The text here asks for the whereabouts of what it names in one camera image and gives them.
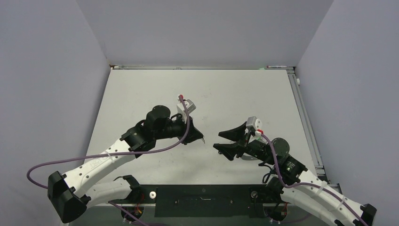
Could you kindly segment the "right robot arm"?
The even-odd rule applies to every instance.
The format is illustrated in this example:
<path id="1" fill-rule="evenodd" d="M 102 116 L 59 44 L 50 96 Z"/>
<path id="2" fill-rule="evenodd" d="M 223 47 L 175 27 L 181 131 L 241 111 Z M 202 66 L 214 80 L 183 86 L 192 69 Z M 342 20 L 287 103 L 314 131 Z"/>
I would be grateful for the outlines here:
<path id="1" fill-rule="evenodd" d="M 231 141 L 213 145 L 228 160 L 247 154 L 271 168 L 268 181 L 263 182 L 269 200 L 295 205 L 330 226 L 373 224 L 377 212 L 373 205 L 360 204 L 333 189 L 289 154 L 287 140 L 269 139 L 258 122 L 247 121 L 218 135 Z"/>

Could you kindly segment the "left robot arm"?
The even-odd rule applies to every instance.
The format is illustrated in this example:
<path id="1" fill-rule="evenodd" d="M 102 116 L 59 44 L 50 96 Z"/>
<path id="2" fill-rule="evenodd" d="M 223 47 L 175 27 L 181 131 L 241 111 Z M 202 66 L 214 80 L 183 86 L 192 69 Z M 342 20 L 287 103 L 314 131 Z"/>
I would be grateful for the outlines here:
<path id="1" fill-rule="evenodd" d="M 152 108 L 144 120 L 128 129 L 108 149 L 79 167 L 65 173 L 56 171 L 48 177 L 48 198 L 63 223 L 79 218 L 87 209 L 112 200 L 136 202 L 140 184 L 132 175 L 119 176 L 112 182 L 99 180 L 118 167 L 153 149 L 157 140 L 178 138 L 189 144 L 203 139 L 190 116 L 196 106 L 191 100 L 177 104 L 177 114 L 163 105 Z"/>

